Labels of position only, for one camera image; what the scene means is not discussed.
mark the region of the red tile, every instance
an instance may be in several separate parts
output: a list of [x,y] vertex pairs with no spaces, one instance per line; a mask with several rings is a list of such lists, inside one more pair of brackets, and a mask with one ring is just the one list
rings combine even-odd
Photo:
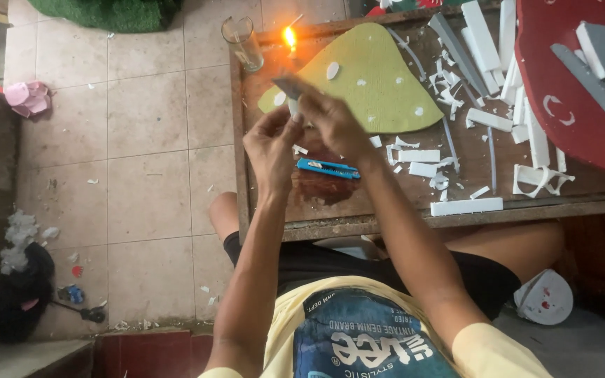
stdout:
[[192,336],[190,338],[190,378],[197,378],[202,374],[212,352],[214,336]]
[[190,372],[190,332],[122,335],[120,373],[128,378],[187,378]]
[[120,335],[95,340],[92,378],[122,378],[120,373]]

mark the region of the blue utility knife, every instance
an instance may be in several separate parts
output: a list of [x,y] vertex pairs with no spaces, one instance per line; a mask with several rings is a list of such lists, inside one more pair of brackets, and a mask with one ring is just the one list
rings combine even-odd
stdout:
[[358,174],[356,168],[345,166],[344,164],[301,158],[298,160],[296,166],[298,166],[299,169],[307,169],[308,171],[315,171],[342,178],[361,178],[361,175]]

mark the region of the green artificial turf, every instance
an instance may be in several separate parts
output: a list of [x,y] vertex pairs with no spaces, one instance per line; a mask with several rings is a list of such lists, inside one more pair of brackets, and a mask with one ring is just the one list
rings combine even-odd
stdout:
[[39,12],[115,33],[166,30],[181,0],[29,0]]

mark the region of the leg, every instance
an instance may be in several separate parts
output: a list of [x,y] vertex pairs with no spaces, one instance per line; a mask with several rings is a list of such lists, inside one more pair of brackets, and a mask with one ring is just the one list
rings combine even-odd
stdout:
[[450,251],[494,260],[525,284],[559,259],[564,248],[564,232],[556,221],[491,225],[445,245]]
[[224,192],[214,198],[209,205],[209,219],[221,243],[225,242],[225,238],[231,233],[239,231],[237,193]]

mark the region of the wooden table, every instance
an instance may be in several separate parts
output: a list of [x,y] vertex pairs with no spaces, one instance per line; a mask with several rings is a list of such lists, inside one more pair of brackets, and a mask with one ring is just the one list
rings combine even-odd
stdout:
[[[489,1],[483,4],[487,24],[492,30],[495,41],[498,40],[499,8],[499,1]],[[270,79],[277,76],[282,67],[297,71],[335,37],[365,22],[376,22],[389,26],[403,39],[409,36],[409,46],[430,75],[436,71],[436,59],[441,53],[441,47],[438,43],[438,35],[426,24],[431,16],[438,12],[446,16],[459,40],[463,41],[460,29],[465,27],[465,21],[460,8],[440,7],[297,28],[300,61],[298,66],[287,58],[289,50],[282,46],[279,31],[258,34],[265,58],[265,64],[258,72],[246,73],[241,68],[239,61],[231,56],[232,116],[235,130],[237,197],[242,240],[253,216],[258,189],[241,140],[242,136],[262,116],[257,101],[265,90],[272,87]],[[411,57],[404,50],[401,50],[401,54],[406,62],[411,61]],[[410,67],[415,77],[418,77],[417,65],[413,64]],[[463,77],[458,70],[458,65],[452,68],[446,66],[446,69]],[[432,88],[428,90],[433,98],[437,97],[433,95]],[[466,105],[457,111],[457,119],[450,121],[449,124],[454,148],[461,165],[459,175],[454,172],[453,168],[443,168],[446,171],[445,175],[450,178],[448,189],[450,201],[468,199],[471,193],[485,185],[491,187],[492,183],[489,144],[483,142],[481,138],[483,134],[487,133],[487,128],[476,126],[466,129],[466,113],[472,103],[463,90],[458,92],[457,99],[463,99]],[[487,104],[484,107],[485,111],[491,112],[495,107],[501,116],[508,111],[508,107],[499,100],[485,100],[485,102]],[[448,106],[440,105],[440,108],[443,112],[449,113]],[[576,180],[564,184],[561,190],[562,196],[551,196],[545,190],[542,190],[535,199],[524,195],[513,195],[514,165],[518,163],[531,166],[529,143],[516,145],[510,133],[494,131],[493,135],[497,160],[496,195],[503,197],[505,210],[431,217],[430,203],[439,201],[440,191],[429,187],[429,179],[408,175],[407,166],[396,175],[409,200],[421,211],[422,216],[432,228],[605,213],[605,171],[570,158],[567,159],[567,174],[576,176]],[[395,134],[383,134],[382,144],[393,143],[395,137]],[[399,134],[399,137],[406,142],[420,142],[421,149],[439,149],[442,157],[451,156],[442,121],[423,131]],[[307,158],[340,162],[338,156],[323,146],[318,132],[314,130],[306,131],[304,141],[298,144],[309,150]],[[551,145],[550,150],[553,162],[550,166],[555,167],[555,147]],[[381,151],[386,157],[385,149],[382,148]],[[292,178],[293,190],[288,198],[286,209],[285,241],[379,232],[370,201],[359,180],[345,180],[298,169],[294,169]],[[464,189],[458,187],[456,183],[462,184]]]

